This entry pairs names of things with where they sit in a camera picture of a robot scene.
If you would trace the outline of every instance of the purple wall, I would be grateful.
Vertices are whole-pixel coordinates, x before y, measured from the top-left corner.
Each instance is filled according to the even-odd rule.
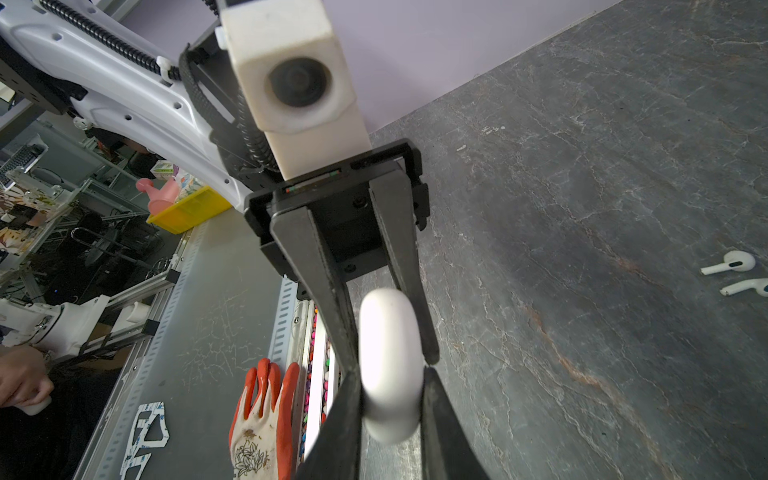
[[[326,0],[369,131],[618,0]],[[214,20],[201,0],[143,0],[123,23],[178,55]]]

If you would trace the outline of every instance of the pink watering can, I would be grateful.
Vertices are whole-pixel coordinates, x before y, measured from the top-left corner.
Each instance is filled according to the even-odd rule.
[[[176,200],[179,192],[181,192],[181,187],[179,187],[179,184],[174,179],[170,179],[158,190],[154,187],[152,180],[141,178],[136,182],[136,190],[149,195],[149,213],[157,215],[174,204],[174,200]]]

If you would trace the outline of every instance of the yellow plastic bin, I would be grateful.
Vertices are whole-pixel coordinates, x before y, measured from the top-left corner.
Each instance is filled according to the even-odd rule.
[[[231,207],[224,197],[206,185],[157,215],[150,215],[147,223],[171,233],[183,233]]]

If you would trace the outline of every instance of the human hand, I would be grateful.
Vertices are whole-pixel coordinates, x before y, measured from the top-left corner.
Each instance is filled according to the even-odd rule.
[[[230,430],[230,459],[235,478],[290,480],[293,476],[293,394],[299,365],[288,366],[280,385],[280,368],[261,359],[246,375],[243,394]],[[254,389],[257,387],[253,404]]]
[[[38,350],[22,345],[0,356],[0,408],[37,405],[53,391]]]

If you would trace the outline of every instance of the robotic arm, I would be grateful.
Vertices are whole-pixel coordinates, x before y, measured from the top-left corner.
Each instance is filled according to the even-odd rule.
[[[321,0],[219,0],[215,10],[221,26],[174,67],[87,0],[6,2],[0,78],[50,111],[143,144],[244,213],[278,273],[315,300],[343,369],[296,478],[352,480],[372,392],[346,282],[388,265],[413,308],[419,358],[439,361],[415,243],[429,216],[421,154],[407,140],[371,149]],[[437,373],[427,366],[423,378],[424,477],[487,478]]]

